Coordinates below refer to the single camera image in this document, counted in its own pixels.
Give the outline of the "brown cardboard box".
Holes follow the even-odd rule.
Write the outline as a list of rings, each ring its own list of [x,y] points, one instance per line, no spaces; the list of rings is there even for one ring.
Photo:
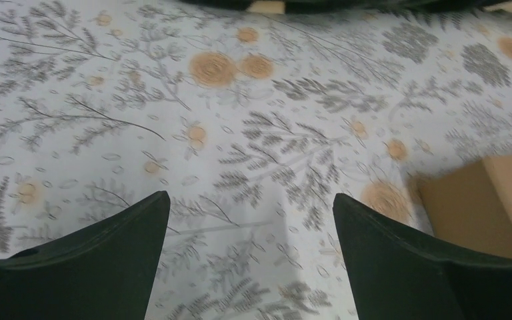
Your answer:
[[[466,165],[424,184],[420,195],[437,238],[512,258],[512,155]]]

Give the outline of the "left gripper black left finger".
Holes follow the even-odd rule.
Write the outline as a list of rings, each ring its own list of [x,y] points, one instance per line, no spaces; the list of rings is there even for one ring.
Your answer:
[[[170,213],[158,191],[100,222],[0,259],[0,319],[143,319]]]

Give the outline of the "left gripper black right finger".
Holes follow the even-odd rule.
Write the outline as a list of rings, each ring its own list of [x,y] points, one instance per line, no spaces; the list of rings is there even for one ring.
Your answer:
[[[343,193],[333,217],[360,319],[512,319],[512,259],[442,241]]]

